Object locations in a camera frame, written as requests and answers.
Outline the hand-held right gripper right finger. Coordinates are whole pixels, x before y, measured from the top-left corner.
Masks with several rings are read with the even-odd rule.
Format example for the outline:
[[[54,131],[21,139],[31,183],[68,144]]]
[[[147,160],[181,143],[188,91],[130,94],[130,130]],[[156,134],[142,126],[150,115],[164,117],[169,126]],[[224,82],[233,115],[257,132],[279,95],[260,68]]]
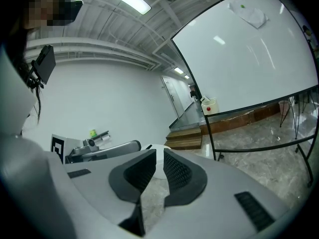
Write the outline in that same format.
[[[164,150],[169,195],[146,239],[274,238],[289,207],[243,171],[193,154]]]

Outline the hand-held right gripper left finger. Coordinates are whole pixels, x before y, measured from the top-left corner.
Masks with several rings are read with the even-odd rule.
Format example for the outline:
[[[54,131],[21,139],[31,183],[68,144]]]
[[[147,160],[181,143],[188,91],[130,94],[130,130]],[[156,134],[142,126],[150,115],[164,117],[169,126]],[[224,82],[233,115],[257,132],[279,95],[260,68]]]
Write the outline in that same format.
[[[59,239],[141,239],[141,194],[156,169],[156,151],[63,165],[47,153],[68,222]]]

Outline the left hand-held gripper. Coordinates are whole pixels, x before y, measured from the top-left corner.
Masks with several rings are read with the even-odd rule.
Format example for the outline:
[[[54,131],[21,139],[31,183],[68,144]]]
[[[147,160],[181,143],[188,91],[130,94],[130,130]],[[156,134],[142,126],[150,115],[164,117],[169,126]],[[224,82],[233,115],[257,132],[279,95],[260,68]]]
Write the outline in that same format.
[[[142,148],[138,140],[132,140],[108,149],[102,150],[99,158],[114,158],[138,152]],[[72,162],[73,157],[82,157],[84,154],[99,151],[93,139],[77,140],[52,134],[50,151],[56,153],[63,164]]]

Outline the grey door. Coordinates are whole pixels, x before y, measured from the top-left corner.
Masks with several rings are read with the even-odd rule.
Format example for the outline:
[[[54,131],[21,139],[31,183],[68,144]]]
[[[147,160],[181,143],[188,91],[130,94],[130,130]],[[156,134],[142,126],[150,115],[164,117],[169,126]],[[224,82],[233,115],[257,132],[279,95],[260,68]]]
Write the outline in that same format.
[[[177,117],[181,118],[181,116],[184,114],[184,108],[183,108],[182,103],[180,101],[179,95],[176,91],[176,88],[173,84],[172,78],[162,76],[162,81],[163,81],[165,88],[168,92],[168,95],[171,99],[172,105],[174,106]]]

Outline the wooden step platform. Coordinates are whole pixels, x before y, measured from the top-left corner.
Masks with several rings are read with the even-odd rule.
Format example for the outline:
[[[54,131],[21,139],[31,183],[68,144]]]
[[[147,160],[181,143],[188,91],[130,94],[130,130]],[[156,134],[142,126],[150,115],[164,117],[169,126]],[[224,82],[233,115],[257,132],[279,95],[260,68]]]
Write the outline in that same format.
[[[211,133],[221,133],[228,130],[247,126],[249,124],[261,121],[280,112],[279,104],[272,103],[263,107],[256,108],[247,112],[241,111],[237,115],[229,114],[225,119],[211,117],[209,125]],[[201,149],[202,137],[208,135],[208,127],[196,123],[190,129],[177,129],[166,136],[165,146],[174,150],[196,150]]]

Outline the black tablet screen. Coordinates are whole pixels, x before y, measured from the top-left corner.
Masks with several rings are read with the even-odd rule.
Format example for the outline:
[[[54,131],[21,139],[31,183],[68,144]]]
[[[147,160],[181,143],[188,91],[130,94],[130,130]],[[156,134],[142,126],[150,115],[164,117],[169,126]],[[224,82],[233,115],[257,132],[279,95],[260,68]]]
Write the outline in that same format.
[[[54,47],[46,45],[37,58],[37,75],[44,84],[47,84],[53,69],[56,66]]]

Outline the pink waste bin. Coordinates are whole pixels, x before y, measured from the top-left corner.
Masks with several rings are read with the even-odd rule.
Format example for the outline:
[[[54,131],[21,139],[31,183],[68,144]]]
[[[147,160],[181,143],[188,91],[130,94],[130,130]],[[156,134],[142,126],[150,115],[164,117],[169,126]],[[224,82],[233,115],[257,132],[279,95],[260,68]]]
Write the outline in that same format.
[[[279,101],[280,114],[285,116],[290,108],[290,102],[287,100]]]

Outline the white paper sheet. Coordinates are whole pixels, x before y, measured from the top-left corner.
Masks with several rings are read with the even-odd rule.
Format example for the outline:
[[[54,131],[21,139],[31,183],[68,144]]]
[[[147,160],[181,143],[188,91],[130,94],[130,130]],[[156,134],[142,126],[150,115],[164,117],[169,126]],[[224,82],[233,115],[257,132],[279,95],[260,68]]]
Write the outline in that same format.
[[[258,8],[252,6],[246,0],[231,0],[227,6],[235,15],[253,26],[255,29],[259,29],[269,20],[267,15]]]

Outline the grey wall shelf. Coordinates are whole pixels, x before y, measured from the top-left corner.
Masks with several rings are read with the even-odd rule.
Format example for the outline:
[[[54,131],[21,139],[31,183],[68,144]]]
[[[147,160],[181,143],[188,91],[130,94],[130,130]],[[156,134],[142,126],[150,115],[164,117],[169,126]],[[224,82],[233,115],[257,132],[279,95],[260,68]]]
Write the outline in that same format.
[[[100,134],[97,134],[96,137],[91,138],[91,139],[92,139],[93,141],[101,141],[101,140],[102,140],[101,137],[102,137],[102,136],[105,136],[105,135],[109,135],[109,131],[108,131],[108,130],[105,131],[105,132],[102,132],[102,133],[100,133]]]

